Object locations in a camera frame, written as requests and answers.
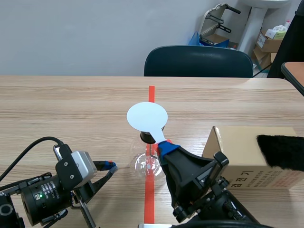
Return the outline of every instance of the cardboard box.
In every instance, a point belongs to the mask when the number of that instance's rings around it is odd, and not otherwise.
[[[271,39],[283,39],[286,35],[286,31],[276,31],[272,29],[268,29],[265,33],[265,36]]]
[[[214,43],[214,45],[211,45],[210,43],[207,43],[205,41],[201,41],[201,43],[204,46],[212,46],[212,47],[220,47],[220,48],[226,48],[229,44],[229,39],[223,36],[220,36],[218,34],[212,34],[210,36],[205,37],[206,39],[210,40]]]
[[[253,49],[253,54],[251,56],[251,60],[254,64],[257,65],[257,68],[259,70],[264,69],[269,64],[273,63],[274,59],[276,57],[276,53],[267,53],[262,52],[261,49],[259,49],[257,46],[255,49]],[[266,68],[263,73],[268,73],[270,67]]]
[[[260,134],[296,136],[291,127],[213,127],[203,157],[213,158],[218,151],[228,157],[222,176],[230,189],[289,189],[304,179],[304,172],[268,166],[257,144]]]
[[[281,46],[282,40],[281,39],[269,39],[265,36],[265,33],[259,33],[257,37],[256,46],[261,49],[262,52],[268,53],[277,53]]]

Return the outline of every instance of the black office chair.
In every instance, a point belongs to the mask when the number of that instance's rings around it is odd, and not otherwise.
[[[248,55],[227,48],[206,46],[167,46],[147,57],[144,76],[252,77]]]

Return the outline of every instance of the small white box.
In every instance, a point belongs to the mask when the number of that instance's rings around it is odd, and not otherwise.
[[[265,36],[271,38],[271,39],[283,39],[286,34],[286,31],[277,31],[268,29],[265,33]]]

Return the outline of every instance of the camera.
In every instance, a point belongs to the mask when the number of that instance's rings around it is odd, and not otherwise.
[[[44,137],[33,142],[19,157],[23,157],[33,146],[45,140],[58,143],[53,147],[58,160],[56,175],[52,176],[48,172],[0,187],[0,228],[24,228],[23,219],[16,213],[10,197],[14,194],[21,195],[25,213],[32,226],[40,223],[48,228],[64,218],[67,208],[70,207],[81,210],[88,227],[95,228],[86,204],[117,171],[116,164],[112,161],[93,161],[88,152],[72,152],[67,144],[53,137]],[[19,157],[0,176],[0,181],[20,160]],[[97,171],[108,173],[92,183],[90,180],[96,176]]]

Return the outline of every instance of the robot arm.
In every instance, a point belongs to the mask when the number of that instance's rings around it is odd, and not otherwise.
[[[210,227],[211,220],[216,220],[217,227],[265,228],[226,189],[229,182],[221,173],[229,161],[222,152],[216,153],[214,159],[207,159],[167,141],[158,144],[157,152],[171,194],[173,215],[178,222],[197,213],[190,222],[200,221],[200,227]],[[230,220],[228,226],[223,220]]]

